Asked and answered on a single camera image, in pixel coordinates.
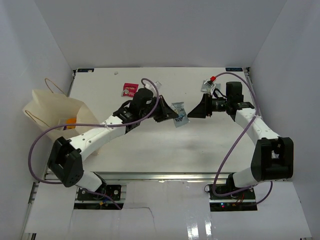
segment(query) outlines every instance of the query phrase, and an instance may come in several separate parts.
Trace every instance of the red packet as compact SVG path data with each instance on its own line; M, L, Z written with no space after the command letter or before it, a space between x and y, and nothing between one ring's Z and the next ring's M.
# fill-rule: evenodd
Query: red packet
M138 90L139 84L134 84L134 83L125 83L123 85L123 91L121 93L121 96L128 96L133 98L135 93Z

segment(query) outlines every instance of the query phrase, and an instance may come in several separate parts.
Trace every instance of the gray wall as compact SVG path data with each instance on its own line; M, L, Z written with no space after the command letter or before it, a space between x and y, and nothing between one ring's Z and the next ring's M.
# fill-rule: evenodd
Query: gray wall
M293 183L315 239L320 239L319 43L320 1L288 0L252 65L265 121L294 141Z
M35 0L70 66L251 66L286 0Z
M22 113L32 89L44 78L64 90L72 71L33 0L0 0L0 239L16 240L22 231L33 179L29 147L40 133ZM49 140L36 148L33 166L43 172Z

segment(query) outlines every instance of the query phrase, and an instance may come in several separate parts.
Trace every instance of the purple cable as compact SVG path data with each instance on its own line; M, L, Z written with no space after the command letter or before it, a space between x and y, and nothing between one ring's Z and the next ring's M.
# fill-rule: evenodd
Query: purple cable
M89 194L99 195L99 196L103 196L103 197L109 199L111 202L113 202L113 204L114 204L119 210L121 210L121 207L119 207L119 205L118 205L111 197L109 197L108 195L105 195L105 194L99 193L99 192L90 191L90 190L88 190L88 189L86 189L86 188L82 188L82 189L85 190L85 191L86 191L87 193L89 193Z
M252 99L253 99L253 102L254 102L254 105L255 105L255 108L256 108L256 114L260 112L260 108L259 108L259 105L258 105L258 101L257 101L257 98L256 98L256 95L254 93L254 91L251 89L250 85L242 78L240 77L239 75L233 73L233 72L222 72L222 73L219 73L218 75L216 75L215 77L219 77L219 76L222 76L222 75L225 75L225 74L229 74L229 75L233 75L235 77L237 77L238 79L240 79L246 86L247 88L249 89L251 95L252 95ZM217 185L217 181L218 181L218 177L219 177L219 174L221 173L221 170L223 168L223 166L225 165L226 161L228 160L230 154L232 153L232 151L235 149L236 145L239 143L239 141L241 140L241 138L245 135L245 133L248 131L248 129L250 128L250 126L253 124L253 122L255 121L256 119L256 116L254 116L251 121L248 123L248 125L245 127L245 129L242 131L242 133L239 135L239 137L235 140L235 142L233 143L232 147L230 148L230 150L227 152L227 154L225 155L218 171L216 172L216 175L215 175L215 178L214 178L214 181L213 181L213 185L212 185L212 192L215 196L217 197L226 197L226 196L230 196L232 194L237 194L239 192L242 192L244 190L247 190L249 188L251 188L252 186L246 186L246 187L243 187L241 189L238 189L238 190L235 190L235 191L231 191L231 192L228 192L228 193L223 193L223 194L219 194L216 192L216 185ZM271 181L271 185L270 185L270 189L269 189L269 192L267 193L267 195L260 201L256 202L255 205L263 202L271 193L271 190L273 188L273 183Z
M124 124L114 124L114 125L107 125L107 127L113 127L113 128L116 128L116 127L124 127L124 126L128 126L128 125L132 125L132 124L137 124L137 123L140 123L142 122L143 120L147 119L155 110L156 110L156 107L158 106L158 103L159 103L159 91L157 89L157 86L149 79L147 78L142 78L141 79L141 83L143 85L144 84L144 81L147 81L149 82L155 89L156 91L156 101L155 101L155 105L154 107L152 108L152 110L146 115L144 116L143 118L137 120L137 121L133 121L133 122L128 122L128 123L124 123ZM54 130L54 129L58 129L58 128L61 128L61 127L68 127L68 126L79 126L79 127L98 127L98 128L105 128L106 126L104 124L90 124L90 123L70 123L70 124L60 124L60 125L57 125L57 126L53 126L53 127L50 127L48 128L47 130L45 130L44 132L42 132L35 140L34 142L32 143L31 147L30 147L30 150L29 150L29 154L28 154L28 168L29 168L29 171L32 175L32 177L34 179L36 179L37 181L41 182L41 183L45 183L45 184L62 184L62 182L57 182L57 181L46 181L46 180L43 180L39 177L36 176L35 172L33 171L32 169L32 166L31 166L31 157L32 157L32 152L35 148L35 145L37 144L37 142L39 141L40 138L42 138L46 133L50 132L51 130Z

